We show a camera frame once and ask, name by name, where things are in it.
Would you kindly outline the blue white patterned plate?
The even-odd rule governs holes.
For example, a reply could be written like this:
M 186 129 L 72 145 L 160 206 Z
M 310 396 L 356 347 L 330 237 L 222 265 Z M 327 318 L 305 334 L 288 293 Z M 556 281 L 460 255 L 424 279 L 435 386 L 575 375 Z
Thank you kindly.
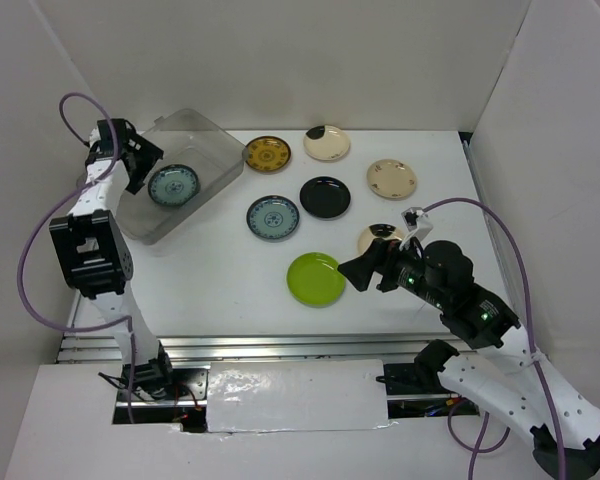
M 246 212 L 249 230 L 265 241 L 281 241 L 292 235 L 300 223 L 296 204 L 280 195 L 267 195 L 254 201 Z

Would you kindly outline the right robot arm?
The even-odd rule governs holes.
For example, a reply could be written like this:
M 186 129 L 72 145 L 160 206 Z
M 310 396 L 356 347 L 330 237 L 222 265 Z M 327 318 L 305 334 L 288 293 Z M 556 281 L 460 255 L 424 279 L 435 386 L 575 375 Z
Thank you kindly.
M 339 272 L 358 291 L 374 274 L 381 292 L 403 288 L 440 312 L 442 324 L 507 379 L 481 373 L 467 356 L 442 340 L 415 358 L 418 385 L 444 388 L 493 415 L 532 449 L 541 469 L 554 479 L 590 479 L 600 469 L 600 409 L 533 350 L 523 324 L 496 294 L 477 284 L 473 264 L 450 241 L 426 247 L 374 240 Z

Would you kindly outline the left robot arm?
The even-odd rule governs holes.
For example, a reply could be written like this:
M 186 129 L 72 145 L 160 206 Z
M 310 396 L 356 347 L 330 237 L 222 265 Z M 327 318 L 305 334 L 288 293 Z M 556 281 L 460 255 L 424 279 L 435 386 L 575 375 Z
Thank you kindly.
M 134 264 L 116 222 L 125 193 L 135 195 L 163 151 L 124 119 L 97 122 L 99 138 L 86 160 L 86 189 L 49 231 L 67 285 L 99 311 L 122 354 L 121 384 L 134 396 L 164 400 L 177 374 L 143 318 L 131 288 Z

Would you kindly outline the lime green plate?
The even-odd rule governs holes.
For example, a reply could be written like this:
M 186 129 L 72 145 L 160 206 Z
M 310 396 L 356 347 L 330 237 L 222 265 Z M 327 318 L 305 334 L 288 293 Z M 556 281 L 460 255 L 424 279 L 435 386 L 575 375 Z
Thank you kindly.
M 286 274 L 287 287 L 298 302 L 311 307 L 326 307 L 343 294 L 346 280 L 331 256 L 309 252 L 297 257 Z

